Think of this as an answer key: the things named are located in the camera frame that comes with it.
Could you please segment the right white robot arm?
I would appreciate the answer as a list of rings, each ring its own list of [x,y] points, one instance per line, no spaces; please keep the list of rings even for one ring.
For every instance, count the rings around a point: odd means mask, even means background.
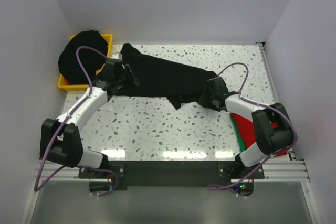
[[[245,99],[238,92],[229,92],[221,77],[207,81],[198,103],[238,114],[253,123],[256,142],[235,157],[240,168],[252,167],[296,141],[293,124],[281,103],[266,105]]]

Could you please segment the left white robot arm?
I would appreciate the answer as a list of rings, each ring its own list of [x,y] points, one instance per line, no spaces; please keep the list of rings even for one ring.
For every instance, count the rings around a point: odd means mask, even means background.
[[[66,167],[100,168],[105,154],[87,150],[80,132],[100,107],[120,90],[139,84],[128,63],[109,59],[84,95],[56,119],[46,119],[41,127],[40,158]]]

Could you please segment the black t shirt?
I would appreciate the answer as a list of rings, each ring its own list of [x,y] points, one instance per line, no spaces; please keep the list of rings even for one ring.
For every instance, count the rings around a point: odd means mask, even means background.
[[[121,54],[139,84],[118,91],[118,96],[166,97],[178,110],[182,104],[197,103],[207,81],[217,77],[213,71],[142,54],[130,43],[123,44]]]

